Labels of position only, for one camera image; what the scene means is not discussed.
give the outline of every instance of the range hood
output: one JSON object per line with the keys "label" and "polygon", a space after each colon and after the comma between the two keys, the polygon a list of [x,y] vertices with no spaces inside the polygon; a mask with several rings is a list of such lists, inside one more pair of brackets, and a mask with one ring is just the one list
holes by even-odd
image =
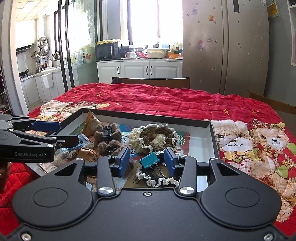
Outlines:
{"label": "range hood", "polygon": [[32,45],[27,45],[27,46],[24,46],[24,47],[21,47],[21,48],[17,48],[17,49],[16,49],[16,52],[17,52],[17,54],[18,54],[18,53],[26,52],[28,49],[31,48],[31,46],[32,46]]}

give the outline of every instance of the cup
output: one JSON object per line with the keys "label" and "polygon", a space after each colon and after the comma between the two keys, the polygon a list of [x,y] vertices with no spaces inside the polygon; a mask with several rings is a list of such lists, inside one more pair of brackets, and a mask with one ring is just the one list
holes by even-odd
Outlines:
{"label": "cup", "polygon": [[136,58],[137,55],[135,52],[128,52],[128,53],[126,53],[125,57],[126,58]]}

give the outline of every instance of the ceiling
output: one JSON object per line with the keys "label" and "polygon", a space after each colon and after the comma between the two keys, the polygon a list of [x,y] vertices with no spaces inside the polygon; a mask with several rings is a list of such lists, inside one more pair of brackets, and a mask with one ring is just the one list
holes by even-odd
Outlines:
{"label": "ceiling", "polygon": [[50,15],[57,10],[58,0],[18,0],[16,21],[27,21]]}

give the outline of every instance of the quilt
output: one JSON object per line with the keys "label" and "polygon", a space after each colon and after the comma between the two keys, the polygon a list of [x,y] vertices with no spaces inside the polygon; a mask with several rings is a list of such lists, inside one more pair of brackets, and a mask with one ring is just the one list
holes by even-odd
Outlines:
{"label": "quilt", "polygon": [[[276,190],[282,206],[275,226],[286,235],[296,232],[296,139],[269,105],[190,89],[92,83],[68,91],[29,116],[61,122],[80,108],[211,120],[220,158]],[[14,193],[32,180],[23,164],[13,164],[0,195],[3,234],[18,226],[11,207]]]}

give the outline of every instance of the chair backrest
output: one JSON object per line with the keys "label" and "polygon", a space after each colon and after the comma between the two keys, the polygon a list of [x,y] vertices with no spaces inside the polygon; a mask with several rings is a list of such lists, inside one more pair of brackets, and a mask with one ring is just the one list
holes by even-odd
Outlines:
{"label": "chair backrest", "polygon": [[169,87],[171,89],[189,89],[190,78],[181,79],[133,79],[133,78],[120,78],[113,77],[112,84],[141,84],[141,85],[153,85],[157,87]]}
{"label": "chair backrest", "polygon": [[296,115],[296,107],[248,91],[248,97],[269,104],[274,110]]}
{"label": "chair backrest", "polygon": [[289,131],[296,136],[296,107],[248,91],[248,97],[270,105],[281,117]]}

